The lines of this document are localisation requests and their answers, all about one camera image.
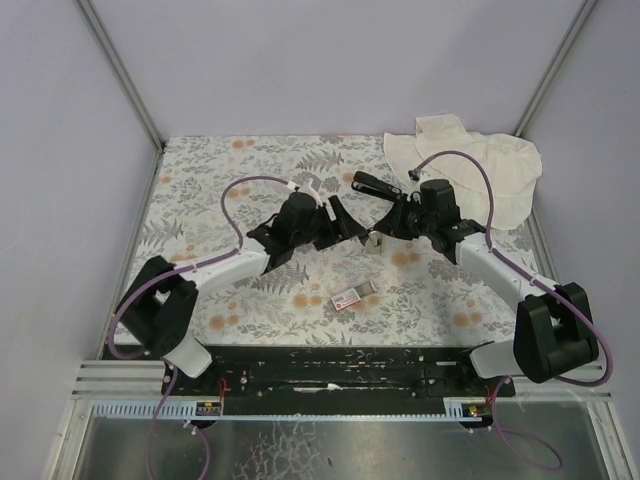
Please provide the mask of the silver stapler magazine rail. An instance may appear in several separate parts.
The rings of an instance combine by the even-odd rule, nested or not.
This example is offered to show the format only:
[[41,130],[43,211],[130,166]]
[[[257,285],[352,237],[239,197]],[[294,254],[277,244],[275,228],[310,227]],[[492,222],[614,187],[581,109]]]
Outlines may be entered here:
[[382,255],[386,252],[386,236],[378,231],[370,230],[360,237],[365,251],[372,255]]

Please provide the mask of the black stapler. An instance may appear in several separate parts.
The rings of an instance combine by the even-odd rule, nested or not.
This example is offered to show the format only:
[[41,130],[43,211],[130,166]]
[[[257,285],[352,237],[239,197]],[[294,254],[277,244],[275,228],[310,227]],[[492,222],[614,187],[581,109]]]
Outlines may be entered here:
[[403,195],[402,190],[398,187],[364,171],[357,171],[354,174],[351,188],[356,192],[390,202],[399,200]]

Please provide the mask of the red white staple box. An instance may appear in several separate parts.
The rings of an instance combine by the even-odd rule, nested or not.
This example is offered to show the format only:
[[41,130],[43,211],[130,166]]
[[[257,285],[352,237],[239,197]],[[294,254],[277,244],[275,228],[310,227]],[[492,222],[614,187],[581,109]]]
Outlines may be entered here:
[[332,296],[331,302],[336,311],[341,311],[361,302],[364,298],[376,292],[377,286],[372,281],[366,281]]

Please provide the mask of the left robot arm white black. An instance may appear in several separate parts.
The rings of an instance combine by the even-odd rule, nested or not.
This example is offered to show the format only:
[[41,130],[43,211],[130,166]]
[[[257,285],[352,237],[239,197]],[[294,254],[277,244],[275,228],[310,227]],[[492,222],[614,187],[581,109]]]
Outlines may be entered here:
[[337,196],[320,203],[309,193],[295,191],[277,213],[241,236],[238,247],[181,265],[161,256],[148,260],[120,302],[115,322],[145,353],[198,378],[213,362],[208,350],[188,333],[199,297],[279,268],[298,247],[311,245],[321,251],[367,235],[368,229]]

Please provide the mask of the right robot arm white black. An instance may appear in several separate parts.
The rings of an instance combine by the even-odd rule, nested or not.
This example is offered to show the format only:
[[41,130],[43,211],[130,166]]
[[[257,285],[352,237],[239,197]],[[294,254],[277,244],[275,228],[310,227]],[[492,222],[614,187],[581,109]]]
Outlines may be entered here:
[[470,352],[479,377],[518,375],[544,383],[598,358],[586,292],[575,283],[558,285],[537,277],[501,256],[489,245],[483,226],[462,218],[448,181],[426,181],[411,194],[380,180],[371,187],[353,186],[392,204],[374,231],[402,240],[428,238],[435,251],[478,276],[514,312],[512,339]]

